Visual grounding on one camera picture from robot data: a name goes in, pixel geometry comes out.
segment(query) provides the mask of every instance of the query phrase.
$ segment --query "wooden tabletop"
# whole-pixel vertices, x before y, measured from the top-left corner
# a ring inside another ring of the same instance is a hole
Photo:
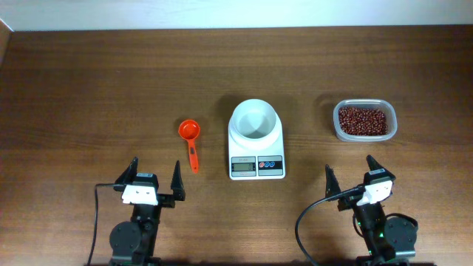
[[[182,165],[187,198],[163,210],[155,256],[304,261],[294,225],[324,196],[324,165],[352,188],[368,154],[397,177],[385,212],[419,222],[413,261],[470,265],[472,88],[473,26],[13,33],[0,70],[0,265],[85,264],[93,186],[134,156],[161,193]],[[283,180],[228,177],[228,121],[249,98],[282,120]],[[394,138],[338,140],[333,108],[351,98],[390,102]],[[202,128],[199,174],[177,133],[187,118]],[[132,207],[110,188],[99,207],[92,261],[106,264],[110,231]],[[307,214],[300,233],[314,258],[367,255],[352,215],[335,202]]]

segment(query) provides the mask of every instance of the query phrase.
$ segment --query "black cable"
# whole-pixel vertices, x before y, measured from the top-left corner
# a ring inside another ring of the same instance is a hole
[[[117,187],[122,185],[115,185],[115,184],[97,184],[95,185],[94,192],[95,192],[95,219],[94,219],[94,236],[92,237],[92,247],[90,248],[89,260],[87,261],[87,266],[90,266],[90,262],[92,261],[92,254],[94,253],[95,248],[95,240],[97,239],[97,222],[98,222],[98,195],[97,195],[97,188],[98,187]]]
[[[356,226],[356,217],[355,217],[355,214],[353,214],[353,227],[355,228],[356,233],[357,233],[359,236],[363,237],[363,235],[362,235],[362,234],[360,233],[360,231],[358,230],[358,226]]]
[[[309,205],[309,207],[307,207],[302,213],[301,215],[299,215],[299,218],[297,219],[297,222],[296,222],[296,228],[295,228],[295,232],[296,232],[296,240],[297,240],[297,244],[299,245],[299,247],[301,248],[302,250],[302,253],[307,257],[307,259],[310,261],[310,263],[313,265],[313,266],[319,266],[319,263],[316,262],[314,259],[312,259],[312,257],[309,255],[309,253],[305,250],[304,246],[302,245],[302,242],[301,242],[301,239],[299,238],[299,224],[301,223],[301,220],[302,220],[302,217],[304,217],[304,215],[310,211],[312,208],[316,207],[317,205],[319,205],[320,203],[323,203],[323,202],[326,202],[326,201],[332,201],[332,200],[337,200],[337,199],[340,199],[342,197],[345,197],[346,195],[348,194],[351,194],[353,192],[359,192],[360,191],[360,188],[351,188],[351,189],[348,189],[346,191],[343,191],[341,192],[340,194],[337,194],[337,195],[333,195],[331,197],[326,197],[324,199],[321,199],[321,200],[318,200],[314,203],[312,203],[311,205]]]

